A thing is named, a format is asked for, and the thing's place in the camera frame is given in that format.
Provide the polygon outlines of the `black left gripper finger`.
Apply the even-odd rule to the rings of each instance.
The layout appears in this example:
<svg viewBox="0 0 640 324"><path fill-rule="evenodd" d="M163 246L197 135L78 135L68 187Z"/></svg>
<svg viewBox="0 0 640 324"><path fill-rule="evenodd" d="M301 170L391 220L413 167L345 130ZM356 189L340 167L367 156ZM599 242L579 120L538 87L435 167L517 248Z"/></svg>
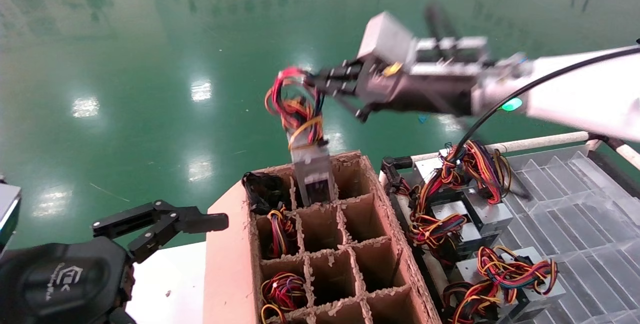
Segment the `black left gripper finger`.
<svg viewBox="0 0 640 324"><path fill-rule="evenodd" d="M150 223L142 226L145 232L128 245L130 257L137 264L150 258L179 233L221 232L229 227L226 213L203 214L196 207L155 208L147 217Z"/></svg>

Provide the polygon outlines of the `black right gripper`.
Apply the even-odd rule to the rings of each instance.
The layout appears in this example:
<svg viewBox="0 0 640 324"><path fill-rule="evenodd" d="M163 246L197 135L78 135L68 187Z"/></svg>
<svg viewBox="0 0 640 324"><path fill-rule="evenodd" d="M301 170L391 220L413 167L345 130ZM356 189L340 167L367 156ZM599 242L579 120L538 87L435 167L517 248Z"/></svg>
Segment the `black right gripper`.
<svg viewBox="0 0 640 324"><path fill-rule="evenodd" d="M349 94L331 97L361 123L382 110L471 116L475 76L414 75L404 69L384 75L386 67L374 59L345 60L338 66L306 72L305 85L329 90L332 85L359 77L359 97Z"/></svg>

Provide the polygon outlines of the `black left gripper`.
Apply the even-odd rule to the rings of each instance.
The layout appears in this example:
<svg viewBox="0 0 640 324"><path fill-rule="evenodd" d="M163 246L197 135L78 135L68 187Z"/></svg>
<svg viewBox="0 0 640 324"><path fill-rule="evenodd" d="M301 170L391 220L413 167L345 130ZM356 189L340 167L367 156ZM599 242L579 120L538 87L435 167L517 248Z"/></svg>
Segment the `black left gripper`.
<svg viewBox="0 0 640 324"><path fill-rule="evenodd" d="M128 252L110 239L149 227L177 209L152 201L98 219L88 242L5 252L0 266L2 323L135 322L125 310L135 283L133 264Z"/></svg>

